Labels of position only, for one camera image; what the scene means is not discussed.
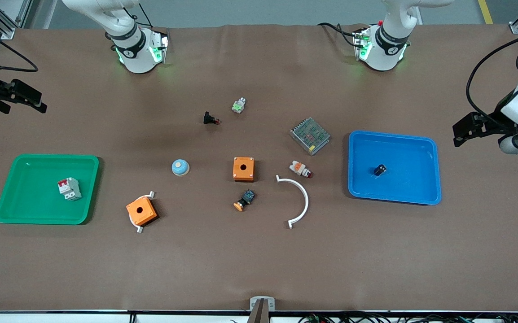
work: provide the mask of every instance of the brown table surface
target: brown table surface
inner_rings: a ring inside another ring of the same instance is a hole
[[[239,309],[256,295],[281,310],[518,310],[518,156],[498,137],[452,145],[471,111],[469,73],[513,38],[506,26],[418,26],[390,72],[356,62],[322,27],[224,26],[171,30],[168,64],[133,75],[103,33],[19,30],[10,42],[40,71],[0,78],[34,86],[49,108],[0,113],[0,194],[22,153],[96,155],[103,171],[89,223],[0,224],[0,310]],[[487,111],[518,82],[517,53],[474,80]],[[0,64],[26,65],[3,48]],[[203,125],[206,110],[222,125]],[[288,134],[307,117],[333,137],[314,157]],[[434,139],[442,202],[352,198],[357,129]],[[257,181],[233,182],[236,156],[257,159]],[[170,170],[177,158],[191,164],[183,178]],[[314,178],[292,174],[292,160]],[[303,197],[276,174],[308,190],[292,230]],[[257,198],[239,213],[247,188]],[[162,217],[139,235],[124,207],[150,190]]]

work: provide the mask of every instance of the electrical component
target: electrical component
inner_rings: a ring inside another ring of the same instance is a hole
[[[253,199],[255,198],[255,193],[252,190],[246,190],[243,192],[243,195],[241,196],[241,200],[238,200],[233,204],[233,206],[238,210],[243,212],[243,209],[245,206],[251,204],[253,202]]]
[[[331,135],[316,123],[313,118],[304,119],[290,130],[290,135],[311,156],[327,145],[329,139],[331,139]]]
[[[306,178],[313,177],[313,173],[307,169],[307,166],[298,161],[294,160],[293,163],[291,163],[291,166],[289,166],[289,169],[299,176],[304,176]]]
[[[380,164],[377,166],[377,168],[374,169],[373,174],[376,176],[380,176],[380,174],[386,172],[386,167],[383,164]]]
[[[62,179],[57,183],[60,194],[64,194],[64,198],[68,201],[75,201],[81,198],[79,191],[79,182],[73,177]]]
[[[171,172],[177,176],[183,176],[189,173],[189,164],[183,159],[177,159],[171,164]]]
[[[204,124],[208,124],[208,123],[214,123],[216,125],[220,124],[221,123],[221,120],[219,120],[218,118],[214,118],[212,117],[208,111],[205,111],[205,115],[203,116],[203,123]]]
[[[233,159],[233,179],[236,182],[253,182],[255,180],[255,158],[235,157]]]
[[[417,25],[413,7],[448,6],[454,0],[382,0],[386,17],[382,23],[352,35],[355,56],[370,68],[388,71],[403,59],[407,40]]]
[[[245,100],[245,98],[241,98],[241,99],[235,101],[235,103],[233,104],[233,107],[231,109],[235,113],[242,113],[243,109],[245,109],[245,102],[247,102],[247,100]]]
[[[150,198],[155,197],[155,192],[149,192],[148,196],[140,196],[135,201],[126,206],[129,213],[129,221],[137,228],[137,233],[143,231],[144,225],[147,225],[158,217]]]
[[[140,5],[139,0],[63,0],[66,7],[97,22],[115,44],[119,61],[133,73],[146,73],[164,63],[167,35],[139,27],[126,8]]]

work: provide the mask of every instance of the green tray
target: green tray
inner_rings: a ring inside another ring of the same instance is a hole
[[[88,216],[99,160],[91,155],[19,155],[0,197],[0,223],[82,223]],[[58,181],[73,177],[81,198],[66,201]]]

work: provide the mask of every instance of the white mounting bracket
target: white mounting bracket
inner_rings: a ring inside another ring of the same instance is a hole
[[[509,21],[509,27],[513,34],[518,35],[518,26],[515,26],[512,21]]]
[[[253,310],[253,306],[255,306],[256,302],[259,302],[261,298],[264,298],[267,301],[269,311],[275,311],[275,298],[270,296],[253,296],[249,299],[249,310]]]

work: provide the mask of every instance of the yellow floor line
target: yellow floor line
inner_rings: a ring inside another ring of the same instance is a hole
[[[480,6],[480,11],[483,12],[484,22],[492,24],[491,12],[488,11],[486,0],[478,0],[478,5]]]

